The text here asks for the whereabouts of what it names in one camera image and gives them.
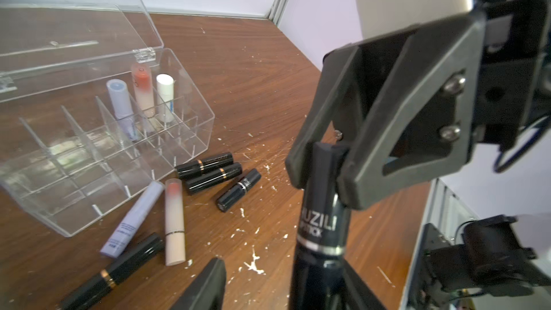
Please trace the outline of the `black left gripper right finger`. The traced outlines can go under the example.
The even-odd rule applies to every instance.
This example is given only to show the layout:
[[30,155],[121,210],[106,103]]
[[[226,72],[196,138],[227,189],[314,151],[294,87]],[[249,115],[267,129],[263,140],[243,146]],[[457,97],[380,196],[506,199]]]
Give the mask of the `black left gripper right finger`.
[[344,263],[343,278],[342,301],[344,309],[386,310],[384,304],[348,262]]

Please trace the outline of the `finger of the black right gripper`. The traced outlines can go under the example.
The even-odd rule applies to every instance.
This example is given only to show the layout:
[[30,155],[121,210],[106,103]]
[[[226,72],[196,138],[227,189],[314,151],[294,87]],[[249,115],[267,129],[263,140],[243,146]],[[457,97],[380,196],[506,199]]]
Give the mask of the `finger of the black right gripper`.
[[349,90],[360,62],[360,48],[334,50],[324,60],[314,100],[285,160],[291,185],[304,189],[311,170],[313,144],[321,141]]

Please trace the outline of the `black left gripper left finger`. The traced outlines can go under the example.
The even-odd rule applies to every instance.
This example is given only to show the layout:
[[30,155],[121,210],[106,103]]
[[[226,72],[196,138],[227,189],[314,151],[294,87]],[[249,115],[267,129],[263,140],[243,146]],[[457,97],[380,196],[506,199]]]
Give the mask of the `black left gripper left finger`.
[[225,262],[211,259],[170,309],[222,309],[226,278]]

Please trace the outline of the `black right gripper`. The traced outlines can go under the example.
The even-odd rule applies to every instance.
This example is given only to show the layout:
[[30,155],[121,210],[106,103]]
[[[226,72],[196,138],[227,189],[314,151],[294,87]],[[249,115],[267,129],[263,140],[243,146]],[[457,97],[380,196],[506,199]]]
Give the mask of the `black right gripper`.
[[460,14],[407,33],[342,165],[348,207],[365,210],[458,171],[473,117],[485,129],[481,142],[506,151],[519,129],[550,114],[550,0],[476,0],[476,8],[486,16]]

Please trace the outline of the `black silver lipstick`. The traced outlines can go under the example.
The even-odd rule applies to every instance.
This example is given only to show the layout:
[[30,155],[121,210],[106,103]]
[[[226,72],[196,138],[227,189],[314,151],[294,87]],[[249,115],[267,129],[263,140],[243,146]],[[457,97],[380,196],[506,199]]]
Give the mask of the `black silver lipstick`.
[[351,210],[339,198],[343,146],[316,143],[298,221],[288,308],[339,309]]
[[261,173],[257,169],[251,169],[235,183],[226,193],[220,196],[216,205],[222,212],[227,212],[233,205],[242,199],[261,180]]

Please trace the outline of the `beige lipstick tube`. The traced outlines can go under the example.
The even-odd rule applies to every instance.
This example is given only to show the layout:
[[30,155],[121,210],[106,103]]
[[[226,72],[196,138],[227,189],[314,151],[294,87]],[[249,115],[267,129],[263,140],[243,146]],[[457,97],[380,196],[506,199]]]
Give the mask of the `beige lipstick tube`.
[[168,179],[165,188],[165,261],[175,266],[186,261],[182,181]]

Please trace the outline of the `lavender lip balm tube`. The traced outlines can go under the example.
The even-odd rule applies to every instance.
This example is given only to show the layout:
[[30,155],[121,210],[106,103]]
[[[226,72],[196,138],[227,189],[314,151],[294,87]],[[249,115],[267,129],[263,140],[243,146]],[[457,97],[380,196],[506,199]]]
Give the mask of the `lavender lip balm tube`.
[[101,248],[102,255],[118,258],[122,254],[163,191],[161,182],[153,181],[149,184]]
[[119,126],[128,138],[134,142],[139,139],[129,89],[123,80],[111,79],[106,83],[108,94]]

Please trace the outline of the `white lip balm tube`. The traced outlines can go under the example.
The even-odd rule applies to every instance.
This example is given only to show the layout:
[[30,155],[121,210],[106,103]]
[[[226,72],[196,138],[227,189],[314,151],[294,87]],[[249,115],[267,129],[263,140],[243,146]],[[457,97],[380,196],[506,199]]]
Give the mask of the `white lip balm tube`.
[[159,120],[171,123],[174,120],[174,79],[168,74],[156,76]]

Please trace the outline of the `red capped lip balm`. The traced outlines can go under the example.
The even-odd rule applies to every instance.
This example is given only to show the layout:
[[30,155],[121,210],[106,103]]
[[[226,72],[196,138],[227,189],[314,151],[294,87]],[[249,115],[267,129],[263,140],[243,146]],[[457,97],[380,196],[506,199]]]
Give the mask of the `red capped lip balm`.
[[150,119],[155,115],[151,69],[145,64],[135,63],[131,66],[131,76],[136,103]]

